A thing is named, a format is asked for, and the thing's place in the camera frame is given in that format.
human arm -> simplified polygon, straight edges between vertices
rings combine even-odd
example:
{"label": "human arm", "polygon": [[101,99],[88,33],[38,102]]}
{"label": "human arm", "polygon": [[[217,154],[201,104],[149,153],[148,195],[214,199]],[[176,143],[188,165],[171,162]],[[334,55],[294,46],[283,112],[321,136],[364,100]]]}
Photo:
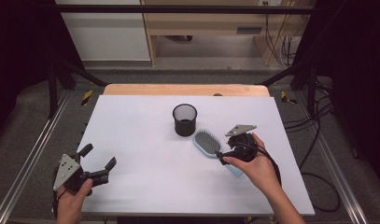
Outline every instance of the human arm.
{"label": "human arm", "polygon": [[[252,134],[259,150],[264,150],[264,143],[254,133]],[[251,180],[251,182],[265,195],[268,202],[274,210],[279,223],[304,223],[289,197],[281,188],[277,180],[274,167],[271,161],[262,153],[250,162],[240,161],[234,157],[224,157],[227,163],[232,164],[242,170]]]}
{"label": "human arm", "polygon": [[87,179],[76,195],[66,190],[65,186],[58,189],[57,195],[62,195],[59,199],[57,224],[78,224],[81,220],[81,208],[91,190],[93,181]]}

wooden cabinet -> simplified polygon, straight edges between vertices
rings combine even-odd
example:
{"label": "wooden cabinet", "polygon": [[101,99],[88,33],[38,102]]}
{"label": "wooden cabinet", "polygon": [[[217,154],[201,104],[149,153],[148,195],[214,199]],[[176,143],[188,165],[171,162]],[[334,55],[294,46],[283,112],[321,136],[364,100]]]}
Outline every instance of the wooden cabinet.
{"label": "wooden cabinet", "polygon": [[[249,6],[259,0],[142,0],[143,5]],[[280,6],[312,6],[314,1],[282,0]],[[273,59],[272,50],[280,48],[280,36],[301,36],[307,21],[301,15],[269,15],[268,31],[273,44],[265,41],[266,15],[244,14],[144,14],[151,61],[155,62],[160,35],[253,35],[265,65]]]}

gray floor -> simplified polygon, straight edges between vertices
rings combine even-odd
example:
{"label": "gray floor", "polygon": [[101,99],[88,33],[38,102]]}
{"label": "gray floor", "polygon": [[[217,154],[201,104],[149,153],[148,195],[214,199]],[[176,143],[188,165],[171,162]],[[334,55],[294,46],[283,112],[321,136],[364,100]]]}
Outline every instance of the gray floor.
{"label": "gray floor", "polygon": [[[274,64],[264,67],[260,54],[254,47],[253,39],[228,37],[198,37],[191,42],[183,37],[167,36],[161,40],[159,58],[155,67],[141,63],[131,63],[120,67],[100,67],[90,70],[91,73],[108,82],[115,83],[241,83],[254,84],[265,80],[283,69]],[[63,153],[77,150],[81,133],[91,116],[97,101],[97,95],[103,88],[96,87],[83,78],[75,76],[78,82],[74,91],[70,92],[67,106],[54,127],[53,133],[40,155],[35,169],[25,185],[10,218],[53,219],[51,204],[51,172]],[[289,99],[296,99],[301,92],[291,91],[290,78],[279,81],[269,88],[275,98],[283,121],[302,119],[305,117],[299,104],[283,103],[281,91],[285,91]],[[93,90],[89,103],[80,105],[87,90]],[[4,135],[0,137],[0,202],[4,199],[27,156],[32,150],[37,137],[47,122],[48,85],[39,83],[24,90],[18,97],[18,103],[10,114]],[[347,181],[356,195],[365,217],[369,223],[380,223],[380,182],[373,173],[368,162],[355,159],[352,147],[346,137],[342,125],[333,115],[328,114],[321,120],[321,130],[328,142],[335,159],[341,166]],[[297,162],[300,162],[313,140],[310,128],[296,133],[288,133],[289,141]],[[316,146],[303,167],[303,171],[318,174],[328,179],[331,177],[326,163]],[[305,185],[313,204],[333,208],[337,204],[331,188],[313,177],[305,176]],[[334,213],[316,210],[314,217],[305,219],[311,223],[352,223],[347,212],[347,204]],[[102,220],[102,217],[88,217],[84,220]],[[260,218],[256,223],[269,223]]]}

white table surface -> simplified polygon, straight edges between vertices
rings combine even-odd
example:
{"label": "white table surface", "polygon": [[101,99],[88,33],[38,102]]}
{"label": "white table surface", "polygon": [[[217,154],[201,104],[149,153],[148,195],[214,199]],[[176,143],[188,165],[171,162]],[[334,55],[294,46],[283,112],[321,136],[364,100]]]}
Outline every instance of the white table surface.
{"label": "white table surface", "polygon": [[78,149],[85,171],[117,165],[109,183],[93,189],[82,211],[104,216],[263,216],[273,210],[246,175],[236,176],[175,133],[172,111],[191,104],[197,130],[207,129],[230,150],[225,133],[236,124],[254,130],[280,168],[283,189],[302,215],[314,215],[272,97],[102,95]]}

wooden table edge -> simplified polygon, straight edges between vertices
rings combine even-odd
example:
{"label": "wooden table edge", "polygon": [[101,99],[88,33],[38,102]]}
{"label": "wooden table edge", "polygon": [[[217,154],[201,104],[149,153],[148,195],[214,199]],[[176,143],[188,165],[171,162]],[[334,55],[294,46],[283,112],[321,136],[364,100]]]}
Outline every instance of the wooden table edge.
{"label": "wooden table edge", "polygon": [[223,95],[269,97],[262,85],[244,84],[109,84],[103,95]]}

